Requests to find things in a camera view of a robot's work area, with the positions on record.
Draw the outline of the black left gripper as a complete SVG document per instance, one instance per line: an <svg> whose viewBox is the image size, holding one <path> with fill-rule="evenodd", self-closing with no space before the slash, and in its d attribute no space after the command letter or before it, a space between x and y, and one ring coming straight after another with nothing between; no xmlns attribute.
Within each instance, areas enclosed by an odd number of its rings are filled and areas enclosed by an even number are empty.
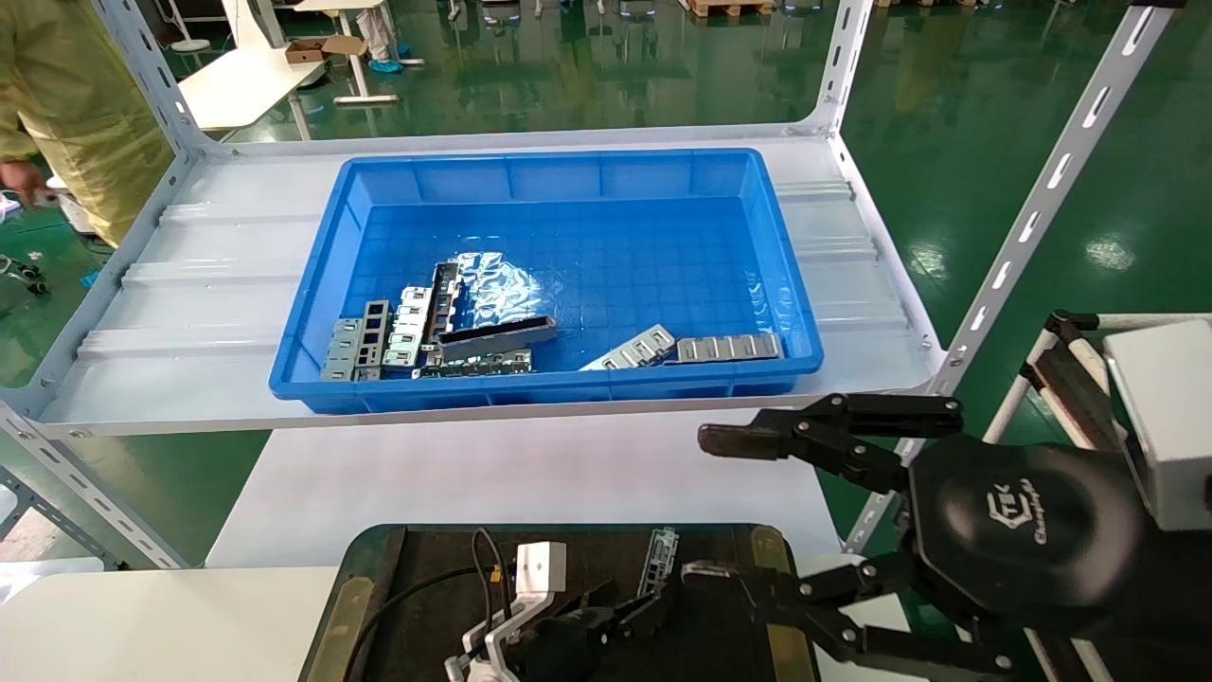
<svg viewBox="0 0 1212 682"><path fill-rule="evenodd" d="M622 603L618 581L595 583L558 617L541 618L511 643L511 674L520 681L588 681L611 635L648 638L670 619L684 588L657 585Z"/></svg>

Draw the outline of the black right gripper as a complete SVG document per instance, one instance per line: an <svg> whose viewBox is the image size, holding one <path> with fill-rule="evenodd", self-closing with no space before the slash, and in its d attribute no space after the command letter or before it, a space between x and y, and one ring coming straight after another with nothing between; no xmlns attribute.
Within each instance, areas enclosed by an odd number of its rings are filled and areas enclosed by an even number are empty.
<svg viewBox="0 0 1212 682"><path fill-rule="evenodd" d="M844 613L911 588L917 566L922 586L973 617L1069 635L1116 626L1151 532L1126 463L1059 443L983 443L955 435L962 426L957 399L840 392L762 407L747 424L702 424L698 445L713 457L795 458L876 494L907 491L915 561L884 554L796 577L701 560L681 566L681 583L728 585L751 621L794 629L837 663L931 681L1007 681L1016 665L978 636L934 640ZM907 468L867 439L943 440Z"/></svg>

